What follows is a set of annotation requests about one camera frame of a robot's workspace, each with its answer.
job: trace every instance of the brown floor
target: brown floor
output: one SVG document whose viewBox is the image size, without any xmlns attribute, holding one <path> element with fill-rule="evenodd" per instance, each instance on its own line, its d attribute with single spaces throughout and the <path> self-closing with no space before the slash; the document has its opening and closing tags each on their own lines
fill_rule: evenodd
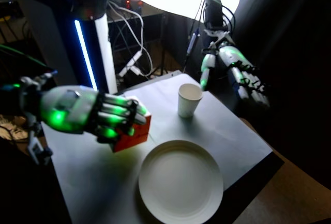
<svg viewBox="0 0 331 224">
<path fill-rule="evenodd" d="M 284 165 L 234 223 L 295 224 L 331 218 L 331 190 L 274 152 Z"/>
</svg>

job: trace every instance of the bright white light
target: bright white light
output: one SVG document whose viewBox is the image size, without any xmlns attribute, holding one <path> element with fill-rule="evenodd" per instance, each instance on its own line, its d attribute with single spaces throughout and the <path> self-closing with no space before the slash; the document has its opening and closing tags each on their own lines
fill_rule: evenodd
<svg viewBox="0 0 331 224">
<path fill-rule="evenodd" d="M 89 62 L 89 57 L 88 57 L 88 53 L 87 53 L 87 49 L 86 49 L 82 29 L 81 29 L 81 24 L 79 23 L 79 21 L 74 21 L 74 24 L 76 26 L 79 42 L 80 42 L 81 47 L 82 47 L 82 51 L 83 51 L 85 63 L 86 63 L 86 66 L 87 66 L 87 71 L 88 71 L 88 74 L 89 74 L 89 78 L 90 78 L 91 83 L 92 83 L 92 87 L 95 91 L 97 91 L 98 88 L 97 88 L 97 84 L 95 83 L 91 63 Z"/>
</svg>

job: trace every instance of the cable connector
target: cable connector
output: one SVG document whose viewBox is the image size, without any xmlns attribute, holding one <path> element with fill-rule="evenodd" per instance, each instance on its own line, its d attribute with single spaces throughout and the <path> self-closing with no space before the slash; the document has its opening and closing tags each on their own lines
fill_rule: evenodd
<svg viewBox="0 0 331 224">
<path fill-rule="evenodd" d="M 131 69 L 131 67 L 137 62 L 137 60 L 141 57 L 142 52 L 139 50 L 136 54 L 130 59 L 130 61 L 126 64 L 126 66 L 120 71 L 118 74 L 121 78 Z"/>
</svg>

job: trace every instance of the orange cube face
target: orange cube face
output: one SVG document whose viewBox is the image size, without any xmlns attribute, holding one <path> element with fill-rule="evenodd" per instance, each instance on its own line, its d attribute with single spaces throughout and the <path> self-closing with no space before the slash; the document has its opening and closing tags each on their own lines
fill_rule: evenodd
<svg viewBox="0 0 331 224">
<path fill-rule="evenodd" d="M 141 102 L 138 100 L 137 97 L 128 97 L 130 99 L 135 99 L 141 104 Z M 122 135 L 121 139 L 114 145 L 113 147 L 113 152 L 119 152 L 121 150 L 130 148 L 132 146 L 138 145 L 142 142 L 145 142 L 148 137 L 148 132 L 149 132 L 149 126 L 151 125 L 151 114 L 147 111 L 145 114 L 146 118 L 146 124 L 144 125 L 138 125 L 134 124 L 134 135 L 133 136 L 128 136 L 128 135 Z"/>
</svg>

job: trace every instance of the green cable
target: green cable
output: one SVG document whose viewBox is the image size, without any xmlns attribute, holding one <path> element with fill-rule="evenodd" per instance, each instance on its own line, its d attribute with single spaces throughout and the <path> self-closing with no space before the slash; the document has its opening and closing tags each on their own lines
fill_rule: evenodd
<svg viewBox="0 0 331 224">
<path fill-rule="evenodd" d="M 37 59 L 35 59 L 35 58 L 29 56 L 29 55 L 26 55 L 26 54 L 24 54 L 23 52 L 20 52 L 20 51 L 14 49 L 14 48 L 11 48 L 11 47 L 8 47 L 8 46 L 5 46 L 5 45 L 3 45 L 3 44 L 0 44 L 0 48 L 7 49 L 7 50 L 9 50 L 9 51 L 12 51 L 12 52 L 18 53 L 18 54 L 20 54 L 20 55 L 24 55 L 24 56 L 26 56 L 27 58 L 31 59 L 32 61 L 38 63 L 39 65 L 42 65 L 42 66 L 47 67 L 47 65 L 45 65 L 43 62 L 41 62 L 41 61 L 39 61 L 39 60 L 37 60 Z"/>
</svg>

